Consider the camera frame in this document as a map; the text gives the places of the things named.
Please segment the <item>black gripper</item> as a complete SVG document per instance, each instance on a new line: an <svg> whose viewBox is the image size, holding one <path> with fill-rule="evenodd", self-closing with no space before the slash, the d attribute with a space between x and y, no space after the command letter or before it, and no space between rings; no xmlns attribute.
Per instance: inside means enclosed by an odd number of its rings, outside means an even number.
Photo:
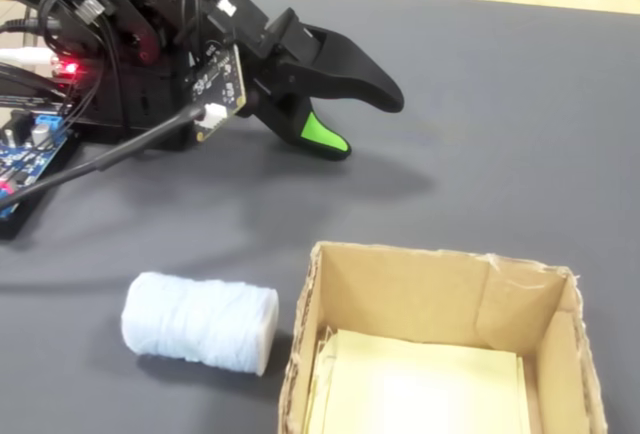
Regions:
<svg viewBox="0 0 640 434"><path fill-rule="evenodd" d="M398 84L356 43L302 23L291 8L270 20L251 0L204 0L204 15L223 102L258 104L258 119L290 146L330 161L351 155L311 98L356 99L389 113L404 108Z"/></svg>

